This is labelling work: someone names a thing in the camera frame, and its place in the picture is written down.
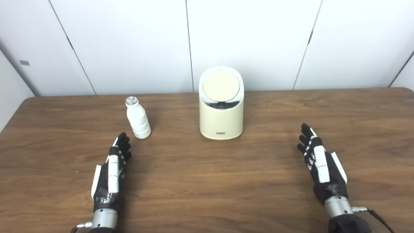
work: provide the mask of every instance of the silver bottle cap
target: silver bottle cap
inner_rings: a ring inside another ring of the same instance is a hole
[[[129,96],[126,100],[125,103],[127,105],[134,105],[136,103],[138,103],[138,99],[135,96]]]

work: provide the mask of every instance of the plastic bottle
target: plastic bottle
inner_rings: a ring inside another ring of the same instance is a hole
[[[127,106],[127,117],[135,137],[139,139],[147,138],[151,134],[151,127],[145,109],[138,103],[135,96],[129,96],[125,100],[125,105]]]

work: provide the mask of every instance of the black glove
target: black glove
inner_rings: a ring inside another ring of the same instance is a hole
[[[298,144],[298,149],[311,172],[316,198],[321,204],[332,196],[348,198],[347,175],[336,154],[326,152],[322,140],[305,123],[302,124],[302,134],[299,139],[303,145]]]
[[[126,163],[131,158],[129,140],[125,132],[121,133],[109,149],[106,162],[96,166],[91,189],[94,212],[97,209],[113,209],[119,212],[121,208],[123,178],[126,174]]]

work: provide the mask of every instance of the robotic hand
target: robotic hand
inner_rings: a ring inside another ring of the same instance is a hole
[[[313,193],[329,214],[328,232],[372,232],[368,223],[354,214],[355,211],[368,209],[349,205],[347,175],[335,152],[327,152],[322,140],[305,123],[302,124],[302,134],[299,139],[303,145],[298,144],[298,149],[303,153],[305,164],[311,172]]]
[[[118,213],[123,204],[122,185],[126,173],[126,164],[131,158],[129,137],[121,133],[109,148],[105,164],[97,165],[91,195],[94,201],[92,222],[78,224],[72,229],[91,228],[89,233],[115,233]]]

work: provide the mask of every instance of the wood grain surface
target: wood grain surface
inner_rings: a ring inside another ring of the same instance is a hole
[[[0,133],[0,232],[68,233],[91,221],[95,166],[131,137],[122,233],[322,233],[328,216],[296,149],[308,123],[348,175],[354,206],[414,229],[414,93],[403,88],[246,92],[244,131],[199,131],[198,94],[137,95],[152,134],[133,137],[127,95],[27,99]],[[368,213],[374,233],[388,232]]]

